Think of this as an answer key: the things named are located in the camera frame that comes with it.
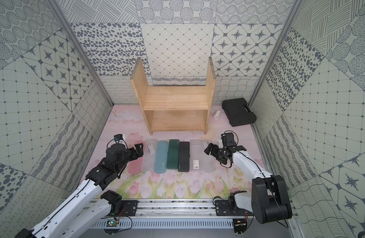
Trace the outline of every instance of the black toolbox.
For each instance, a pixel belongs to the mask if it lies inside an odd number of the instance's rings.
[[[242,126],[256,121],[255,114],[251,112],[244,98],[225,100],[222,102],[222,108],[231,126]]]

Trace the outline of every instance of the polka dot pattern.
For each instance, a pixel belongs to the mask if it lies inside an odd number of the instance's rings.
[[[0,213],[11,201],[26,176],[24,172],[0,163]]]
[[[266,78],[284,111],[318,67],[324,56],[291,28]]]
[[[85,53],[101,76],[130,76],[138,57],[150,75],[139,24],[71,23]]]

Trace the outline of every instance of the patterned wallpaper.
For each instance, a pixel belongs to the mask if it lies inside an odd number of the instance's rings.
[[[150,86],[188,86],[205,84],[211,56],[217,75],[213,103],[249,100],[294,4],[294,0],[57,1],[115,103],[137,102],[129,76],[138,57]]]
[[[365,230],[365,1],[305,1],[252,109],[306,236]]]
[[[44,1],[0,1],[0,237],[76,188],[110,110]]]

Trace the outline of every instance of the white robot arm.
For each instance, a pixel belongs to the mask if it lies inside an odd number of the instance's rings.
[[[230,211],[239,209],[250,211],[261,224],[292,217],[284,179],[280,175],[274,176],[252,160],[246,149],[234,141],[233,133],[223,133],[219,146],[211,143],[205,149],[205,153],[213,155],[221,164],[227,164],[230,160],[230,167],[234,163],[244,172],[248,180],[252,181],[251,193],[246,191],[230,193],[228,198]]]
[[[106,157],[93,168],[79,187],[49,216],[31,230],[22,229],[16,238],[77,238],[102,217],[118,215],[121,196],[111,190],[103,193],[92,207],[78,213],[113,180],[120,178],[129,161],[143,156],[143,144],[134,149],[125,145],[125,136],[114,136],[115,144],[106,150]]]

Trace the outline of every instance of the wooden shelf board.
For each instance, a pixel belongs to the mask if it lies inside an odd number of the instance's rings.
[[[154,111],[151,131],[203,131],[206,110]]]
[[[143,110],[208,110],[204,86],[148,87]]]

